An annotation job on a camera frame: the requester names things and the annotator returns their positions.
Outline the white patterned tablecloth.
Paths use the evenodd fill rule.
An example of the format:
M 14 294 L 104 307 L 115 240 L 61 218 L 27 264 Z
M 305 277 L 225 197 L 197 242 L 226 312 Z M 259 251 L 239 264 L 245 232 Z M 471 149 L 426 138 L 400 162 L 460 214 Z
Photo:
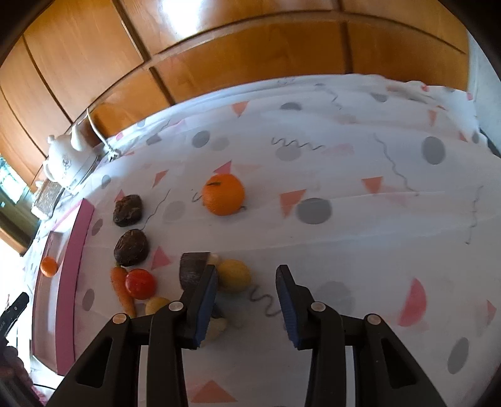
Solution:
M 474 97 L 379 76 L 266 80 L 166 109 L 111 139 L 26 256 L 36 285 L 45 238 L 82 199 L 93 207 L 75 293 L 79 356 L 121 310 L 111 286 L 119 198 L 143 200 L 143 267 L 175 300 L 182 254 L 239 260 L 251 283 L 217 303 L 228 326 L 184 355 L 189 402 L 301 406 L 309 355 L 287 337 L 275 271 L 290 267 L 343 315 L 376 313 L 449 406 L 473 406 L 500 364 L 500 160 Z M 211 213 L 202 188 L 232 174 L 245 201 Z

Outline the yellow round fruit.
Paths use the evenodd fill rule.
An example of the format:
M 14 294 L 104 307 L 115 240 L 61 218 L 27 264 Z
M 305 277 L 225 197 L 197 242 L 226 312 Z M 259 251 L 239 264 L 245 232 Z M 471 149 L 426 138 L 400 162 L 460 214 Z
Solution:
M 145 304 L 145 314 L 154 315 L 158 310 L 170 304 L 168 298 L 152 297 Z
M 251 283 L 249 267 L 239 260 L 223 260 L 217 266 L 218 288 L 223 292 L 243 292 Z

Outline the orange with stem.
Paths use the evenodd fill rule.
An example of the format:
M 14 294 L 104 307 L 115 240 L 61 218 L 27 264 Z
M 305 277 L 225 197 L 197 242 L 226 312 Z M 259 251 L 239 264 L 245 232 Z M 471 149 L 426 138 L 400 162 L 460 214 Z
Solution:
M 245 188 L 232 174 L 216 174 L 202 188 L 202 202 L 205 208 L 218 216 L 237 213 L 245 201 Z

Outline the small orange carrot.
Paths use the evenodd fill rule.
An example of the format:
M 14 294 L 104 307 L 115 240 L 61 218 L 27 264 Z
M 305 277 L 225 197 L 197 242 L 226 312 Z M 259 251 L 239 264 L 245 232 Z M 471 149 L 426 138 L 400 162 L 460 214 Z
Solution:
M 111 269 L 111 285 L 122 306 L 122 310 L 130 317 L 136 318 L 137 312 L 134 299 L 126 288 L 127 270 L 116 266 Z

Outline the pink shallow cardboard tray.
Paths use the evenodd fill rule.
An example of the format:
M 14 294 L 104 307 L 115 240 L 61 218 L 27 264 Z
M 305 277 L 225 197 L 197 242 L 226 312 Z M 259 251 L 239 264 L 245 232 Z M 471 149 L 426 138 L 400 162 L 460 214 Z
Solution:
M 82 199 L 45 238 L 43 258 L 53 258 L 56 274 L 37 275 L 32 306 L 31 353 L 60 376 L 75 363 L 75 293 L 93 205 Z

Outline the white ceramic electric kettle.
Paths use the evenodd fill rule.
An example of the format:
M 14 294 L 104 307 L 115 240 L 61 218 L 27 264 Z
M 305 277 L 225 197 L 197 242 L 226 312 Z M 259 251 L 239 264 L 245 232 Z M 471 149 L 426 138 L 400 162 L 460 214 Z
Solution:
M 49 155 L 43 162 L 45 175 L 63 188 L 75 188 L 93 167 L 96 152 L 76 126 L 71 127 L 69 134 L 48 136 L 47 143 Z

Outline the ornate silver tissue box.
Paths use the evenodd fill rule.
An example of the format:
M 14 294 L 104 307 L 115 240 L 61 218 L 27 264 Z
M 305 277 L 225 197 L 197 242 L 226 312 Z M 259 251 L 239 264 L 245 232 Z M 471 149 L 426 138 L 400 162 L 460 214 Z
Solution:
M 44 180 L 33 195 L 31 213 L 40 220 L 50 219 L 64 190 L 57 182 Z

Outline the dark cut eggplant piece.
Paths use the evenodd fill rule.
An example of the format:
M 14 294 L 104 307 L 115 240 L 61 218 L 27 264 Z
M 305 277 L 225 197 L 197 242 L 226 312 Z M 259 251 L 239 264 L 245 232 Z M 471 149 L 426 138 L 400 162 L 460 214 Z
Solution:
M 179 264 L 179 281 L 182 290 L 186 291 L 197 286 L 206 266 L 218 266 L 220 263 L 220 256 L 210 252 L 182 254 Z

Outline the red tomato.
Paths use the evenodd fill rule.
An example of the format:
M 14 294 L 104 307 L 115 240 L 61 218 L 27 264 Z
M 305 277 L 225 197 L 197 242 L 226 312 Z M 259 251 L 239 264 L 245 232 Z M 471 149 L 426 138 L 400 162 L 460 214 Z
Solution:
M 157 281 L 147 270 L 134 269 L 127 273 L 125 286 L 132 298 L 146 300 L 155 296 Z

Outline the dark brown wrinkled fruit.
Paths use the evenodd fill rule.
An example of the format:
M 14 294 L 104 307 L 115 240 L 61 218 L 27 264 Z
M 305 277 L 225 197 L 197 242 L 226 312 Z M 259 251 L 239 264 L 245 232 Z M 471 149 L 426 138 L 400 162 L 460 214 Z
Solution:
M 142 217 L 143 201 L 139 195 L 127 195 L 116 202 L 113 222 L 119 227 L 135 225 Z

